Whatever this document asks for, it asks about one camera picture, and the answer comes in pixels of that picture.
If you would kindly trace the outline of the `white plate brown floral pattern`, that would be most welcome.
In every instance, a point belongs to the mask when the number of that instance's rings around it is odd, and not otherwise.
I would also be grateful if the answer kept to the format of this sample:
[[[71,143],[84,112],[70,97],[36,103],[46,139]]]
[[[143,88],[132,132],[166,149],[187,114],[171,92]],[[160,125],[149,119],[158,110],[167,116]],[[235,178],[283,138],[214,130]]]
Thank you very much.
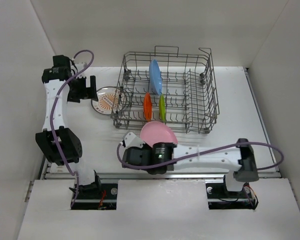
[[[105,116],[124,110],[129,100],[129,95],[120,87],[102,87],[96,94],[98,100],[92,99],[91,107],[95,112]]]

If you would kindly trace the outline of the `small green plate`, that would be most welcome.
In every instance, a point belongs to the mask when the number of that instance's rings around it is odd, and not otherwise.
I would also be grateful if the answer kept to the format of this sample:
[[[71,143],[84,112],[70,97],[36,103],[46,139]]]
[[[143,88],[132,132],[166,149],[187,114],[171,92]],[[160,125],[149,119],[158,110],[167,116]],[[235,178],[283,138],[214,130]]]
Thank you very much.
[[[163,94],[161,94],[159,97],[159,116],[163,122],[166,121],[166,106],[165,106],[165,97]]]

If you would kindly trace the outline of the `small orange plate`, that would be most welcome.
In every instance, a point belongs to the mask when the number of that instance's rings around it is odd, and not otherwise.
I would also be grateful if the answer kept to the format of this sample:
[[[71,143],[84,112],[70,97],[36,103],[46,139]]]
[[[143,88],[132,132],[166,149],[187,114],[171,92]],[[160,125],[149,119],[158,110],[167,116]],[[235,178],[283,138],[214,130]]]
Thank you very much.
[[[152,99],[149,92],[147,92],[143,99],[143,113],[145,120],[150,122],[152,120]]]

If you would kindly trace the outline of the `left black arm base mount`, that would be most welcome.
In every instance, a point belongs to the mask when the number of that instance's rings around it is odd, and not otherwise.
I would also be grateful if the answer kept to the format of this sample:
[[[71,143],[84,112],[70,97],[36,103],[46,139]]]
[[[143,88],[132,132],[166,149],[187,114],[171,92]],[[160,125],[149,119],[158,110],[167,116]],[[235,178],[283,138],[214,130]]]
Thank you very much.
[[[90,183],[80,185],[78,196],[71,206],[71,210],[116,210],[118,184]]]

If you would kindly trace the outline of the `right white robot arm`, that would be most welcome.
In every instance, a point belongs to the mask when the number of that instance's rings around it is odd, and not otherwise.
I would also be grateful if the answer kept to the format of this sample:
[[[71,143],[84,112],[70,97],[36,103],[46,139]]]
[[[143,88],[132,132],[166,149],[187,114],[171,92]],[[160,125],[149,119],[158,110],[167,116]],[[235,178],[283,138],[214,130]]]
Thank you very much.
[[[251,143],[240,138],[236,143],[217,148],[185,146],[173,142],[147,143],[123,141],[118,145],[123,154],[117,157],[122,167],[163,175],[168,171],[190,168],[223,169],[222,193],[233,197],[245,183],[256,182],[259,174]]]

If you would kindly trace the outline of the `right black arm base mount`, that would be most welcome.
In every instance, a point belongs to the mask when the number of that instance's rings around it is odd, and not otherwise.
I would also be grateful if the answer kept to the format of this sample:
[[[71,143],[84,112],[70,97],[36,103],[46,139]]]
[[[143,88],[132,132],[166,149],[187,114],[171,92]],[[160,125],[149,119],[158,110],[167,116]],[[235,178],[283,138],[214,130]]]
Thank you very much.
[[[248,182],[241,191],[228,191],[225,183],[207,182],[206,195],[210,210],[256,210],[259,199]]]

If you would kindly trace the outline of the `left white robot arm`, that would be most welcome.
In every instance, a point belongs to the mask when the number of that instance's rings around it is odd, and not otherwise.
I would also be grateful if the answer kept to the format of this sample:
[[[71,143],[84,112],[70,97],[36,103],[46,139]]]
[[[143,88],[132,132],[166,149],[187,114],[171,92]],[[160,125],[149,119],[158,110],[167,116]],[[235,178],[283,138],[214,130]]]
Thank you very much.
[[[68,103],[80,103],[81,100],[97,100],[96,77],[89,77],[87,87],[85,66],[72,74],[69,64],[57,64],[45,69],[42,83],[45,88],[46,108],[41,132],[35,134],[35,141],[46,160],[58,166],[65,166],[71,176],[79,183],[79,173],[70,167],[77,164],[83,155],[80,139],[69,128],[67,120]]]

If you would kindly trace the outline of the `blue plate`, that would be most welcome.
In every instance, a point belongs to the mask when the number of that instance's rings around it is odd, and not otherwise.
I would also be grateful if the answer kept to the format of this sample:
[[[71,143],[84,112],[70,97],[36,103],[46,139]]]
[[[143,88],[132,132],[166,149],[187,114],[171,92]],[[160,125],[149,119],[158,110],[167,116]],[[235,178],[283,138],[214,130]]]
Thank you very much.
[[[156,95],[162,94],[162,77],[158,62],[153,59],[149,64],[149,82]]]

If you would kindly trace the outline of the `pink plate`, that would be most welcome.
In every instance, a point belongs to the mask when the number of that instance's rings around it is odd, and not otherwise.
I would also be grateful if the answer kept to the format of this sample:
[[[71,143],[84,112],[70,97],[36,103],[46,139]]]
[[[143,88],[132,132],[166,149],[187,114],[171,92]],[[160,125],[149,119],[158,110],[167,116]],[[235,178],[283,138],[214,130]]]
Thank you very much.
[[[172,129],[159,121],[147,122],[140,131],[140,138],[150,147],[156,143],[178,143]]]

